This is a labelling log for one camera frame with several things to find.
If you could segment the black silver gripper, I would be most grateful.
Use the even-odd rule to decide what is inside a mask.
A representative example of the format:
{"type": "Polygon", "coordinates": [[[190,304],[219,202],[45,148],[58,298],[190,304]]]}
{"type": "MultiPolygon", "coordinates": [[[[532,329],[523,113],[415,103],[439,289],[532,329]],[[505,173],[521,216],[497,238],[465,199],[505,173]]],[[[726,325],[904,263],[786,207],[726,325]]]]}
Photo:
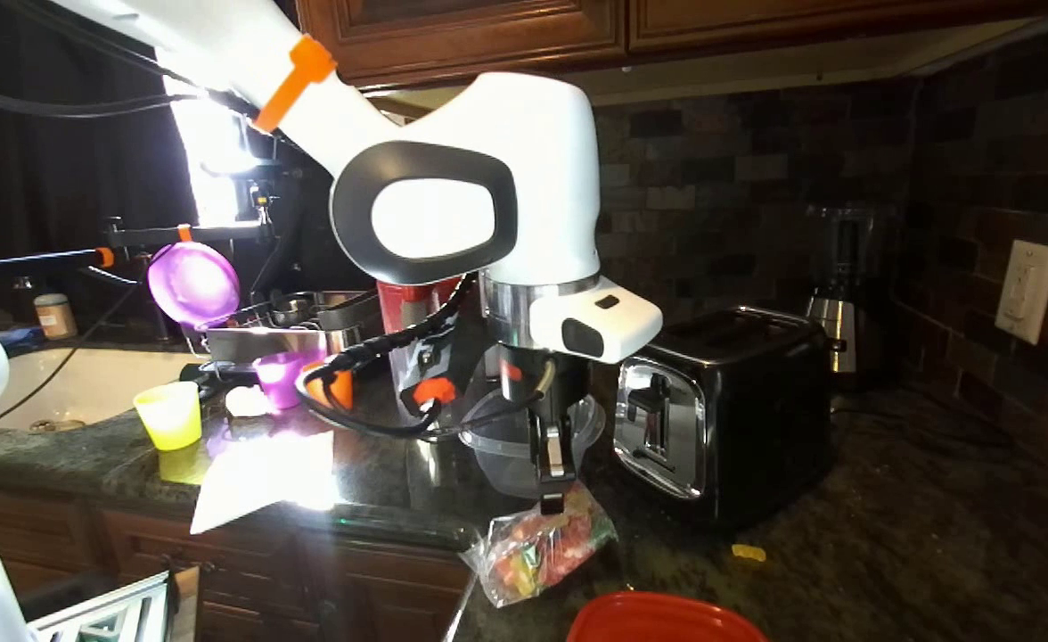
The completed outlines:
{"type": "Polygon", "coordinates": [[[538,480],[538,507],[560,515],[568,481],[592,446],[592,392],[568,358],[502,350],[459,416],[459,443],[497,472],[538,480]]]}

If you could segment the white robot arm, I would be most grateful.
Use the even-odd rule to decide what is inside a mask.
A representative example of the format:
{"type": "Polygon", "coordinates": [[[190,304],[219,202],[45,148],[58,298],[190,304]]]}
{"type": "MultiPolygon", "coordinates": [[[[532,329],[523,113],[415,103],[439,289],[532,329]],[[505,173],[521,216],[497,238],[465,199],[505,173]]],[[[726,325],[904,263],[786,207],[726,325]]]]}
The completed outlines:
{"type": "Polygon", "coordinates": [[[502,358],[502,396],[532,428],[538,512],[574,490],[574,363],[622,363],[662,313],[600,270],[600,159],[587,97],[560,78],[484,72],[415,124],[346,86],[320,40],[275,0],[0,0],[95,47],[169,54],[257,109],[257,124],[330,175],[327,226],[377,281],[452,289],[430,318],[296,377],[296,399],[363,433],[344,384],[401,346],[430,358],[401,392],[404,436],[452,422],[467,376],[502,358]]]}

